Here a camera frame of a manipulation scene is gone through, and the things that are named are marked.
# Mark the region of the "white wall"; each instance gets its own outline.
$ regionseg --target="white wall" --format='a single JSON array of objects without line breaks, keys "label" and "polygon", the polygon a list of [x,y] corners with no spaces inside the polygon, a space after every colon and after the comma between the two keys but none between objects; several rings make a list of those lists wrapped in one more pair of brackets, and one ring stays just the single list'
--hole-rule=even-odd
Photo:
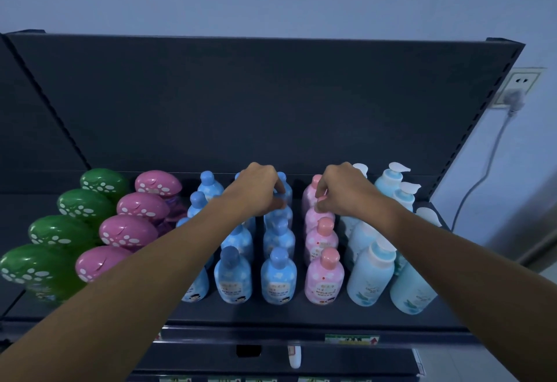
[{"label": "white wall", "polygon": [[[491,241],[500,249],[509,234],[530,223],[557,199],[556,3],[557,0],[0,0],[0,31],[42,28],[51,33],[414,40],[484,40],[493,36],[525,42],[526,49],[516,65],[546,66],[549,70],[509,127],[493,176],[470,197],[456,230],[477,243]],[[481,176],[503,118],[502,111],[484,115],[435,193],[434,202],[447,221],[452,220],[466,190]]]}]

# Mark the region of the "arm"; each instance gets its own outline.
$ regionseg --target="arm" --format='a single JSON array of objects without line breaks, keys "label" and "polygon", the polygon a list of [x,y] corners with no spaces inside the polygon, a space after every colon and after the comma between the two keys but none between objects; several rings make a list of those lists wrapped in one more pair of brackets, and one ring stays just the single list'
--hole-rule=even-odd
[{"label": "arm", "polygon": [[188,223],[87,285],[0,355],[5,380],[124,380],[235,226],[283,208],[272,166],[252,163]]},{"label": "arm", "polygon": [[328,167],[322,211],[357,217],[385,236],[519,380],[557,372],[557,285],[410,213],[349,163]]}]

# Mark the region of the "power cord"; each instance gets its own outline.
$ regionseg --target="power cord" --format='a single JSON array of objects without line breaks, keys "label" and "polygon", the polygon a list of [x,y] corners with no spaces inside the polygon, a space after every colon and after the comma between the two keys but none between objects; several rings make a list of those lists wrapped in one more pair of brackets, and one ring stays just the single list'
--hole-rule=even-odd
[{"label": "power cord", "polygon": [[486,173],[478,180],[478,182],[476,182],[466,192],[466,194],[462,198],[460,204],[458,205],[458,209],[456,210],[455,218],[451,226],[451,232],[454,232],[455,230],[458,216],[460,215],[460,211],[464,203],[466,202],[466,199],[468,199],[468,197],[474,192],[474,190],[476,190],[476,188],[478,188],[489,177],[489,174],[491,172],[491,166],[493,165],[493,160],[495,158],[495,154],[497,153],[497,149],[499,147],[499,142],[501,141],[501,137],[503,136],[503,133],[505,132],[505,129],[507,128],[508,124],[511,122],[512,118],[514,118],[517,112],[521,110],[524,106],[524,90],[509,90],[508,92],[505,93],[505,97],[503,98],[503,103],[509,105],[509,111],[507,112],[507,117],[505,118],[505,122],[503,122],[503,125],[501,126],[501,129],[499,130],[497,137],[495,138],[495,143],[493,144],[493,148],[491,149],[491,153],[487,161]]}]

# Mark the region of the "pink bottle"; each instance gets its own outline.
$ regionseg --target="pink bottle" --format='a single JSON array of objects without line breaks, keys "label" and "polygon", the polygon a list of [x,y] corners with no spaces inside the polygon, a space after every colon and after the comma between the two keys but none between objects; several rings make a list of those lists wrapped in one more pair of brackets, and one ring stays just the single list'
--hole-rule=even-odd
[{"label": "pink bottle", "polygon": [[131,252],[126,249],[101,245],[80,255],[75,262],[75,272],[81,280],[92,282],[129,256]]},{"label": "pink bottle", "polygon": [[304,288],[309,301],[324,306],[335,300],[344,280],[344,268],[339,260],[339,252],[329,247],[310,263]]},{"label": "pink bottle", "polygon": [[336,249],[339,246],[339,237],[333,231],[335,221],[329,217],[322,217],[317,221],[317,226],[306,235],[306,248],[303,252],[303,260],[306,266],[310,262],[321,256],[321,252],[332,247]]},{"label": "pink bottle", "polygon": [[302,216],[304,217],[308,210],[310,210],[317,203],[315,198],[315,192],[317,190],[317,184],[321,180],[322,175],[317,174],[311,179],[311,184],[306,187],[302,195]]},{"label": "pink bottle", "polygon": [[105,244],[136,252],[159,238],[159,233],[147,219],[116,215],[101,223],[99,237]]},{"label": "pink bottle", "polygon": [[172,231],[172,227],[164,219],[170,213],[166,202],[156,194],[146,192],[133,192],[126,194],[116,206],[119,215],[130,215],[147,219],[155,225],[159,236]]},{"label": "pink bottle", "polygon": [[[319,197],[317,201],[325,200],[326,198],[327,196]],[[315,210],[315,205],[313,205],[313,207],[310,208],[310,210],[308,210],[308,212],[306,213],[306,219],[303,222],[303,228],[306,235],[308,235],[312,229],[317,227],[317,222],[322,217],[329,217],[332,219],[333,222],[335,221],[334,213],[331,212],[319,213]]]},{"label": "pink bottle", "polygon": [[171,208],[167,222],[176,223],[187,216],[188,209],[179,196],[182,184],[174,175],[164,171],[143,172],[135,179],[135,190],[161,196]]}]

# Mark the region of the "forearm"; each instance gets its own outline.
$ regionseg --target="forearm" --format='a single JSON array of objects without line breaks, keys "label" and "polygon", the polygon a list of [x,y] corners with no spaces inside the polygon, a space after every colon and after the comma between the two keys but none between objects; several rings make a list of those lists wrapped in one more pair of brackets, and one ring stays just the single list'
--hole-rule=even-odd
[{"label": "forearm", "polygon": [[215,198],[52,312],[0,355],[0,374],[6,380],[125,379],[243,218],[234,201]]},{"label": "forearm", "polygon": [[556,370],[556,285],[391,199],[366,209],[363,220],[400,250],[517,378],[538,380]]}]

